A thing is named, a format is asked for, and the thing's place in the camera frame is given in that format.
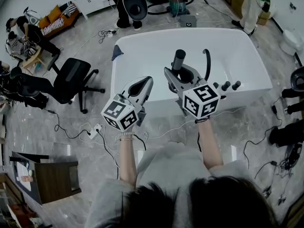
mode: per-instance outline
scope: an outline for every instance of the white wall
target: white wall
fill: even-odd
[[[284,29],[296,30],[304,37],[304,0],[271,0],[276,6],[274,19]],[[292,2],[297,9],[292,13],[289,4]],[[301,62],[304,64],[304,52],[300,55]]]
[[[16,18],[23,14],[23,10],[29,6],[30,9],[38,12],[42,17],[46,16],[57,4],[62,5],[71,0],[5,0],[0,7],[0,60],[17,65],[16,60],[12,60],[5,51],[4,45],[7,39],[5,28],[6,21],[9,18]]]

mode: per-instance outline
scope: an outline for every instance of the striped pillow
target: striped pillow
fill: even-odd
[[[70,4],[70,5],[66,8],[66,10],[68,11],[69,14],[74,13],[74,11],[75,11],[76,9],[77,9],[77,8],[76,8],[76,6],[75,6],[74,4]]]

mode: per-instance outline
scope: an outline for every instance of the black cylinder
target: black cylinder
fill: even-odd
[[[222,85],[222,90],[226,91],[229,87],[230,87],[231,83],[229,81],[226,81],[226,83],[224,83]]]
[[[237,88],[239,88],[241,86],[241,82],[240,81],[237,81],[233,86],[232,86],[232,89],[233,90],[237,90]]]
[[[214,82],[214,83],[213,83],[213,86],[217,89],[218,86],[219,86],[219,84],[218,84],[217,82]]]
[[[184,62],[185,56],[186,52],[184,50],[179,49],[175,52],[174,61],[172,63],[172,72],[175,74],[175,76],[179,75],[179,71]]]

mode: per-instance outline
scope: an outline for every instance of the black knob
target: black knob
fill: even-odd
[[[219,86],[219,84],[218,84],[217,82],[214,82],[214,83],[213,83],[213,86],[217,89],[218,86]]]
[[[222,85],[222,90],[226,91],[229,87],[230,87],[231,83],[229,81],[226,81],[226,83],[224,83]]]
[[[241,82],[240,81],[237,81],[233,86],[232,86],[232,89],[233,90],[237,90],[237,88],[239,88],[241,86]]]

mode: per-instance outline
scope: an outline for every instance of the curved black hook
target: curved black hook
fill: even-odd
[[[203,53],[206,54],[207,57],[207,70],[204,79],[208,81],[209,75],[210,75],[210,70],[211,70],[211,56],[210,52],[208,49],[204,49]]]

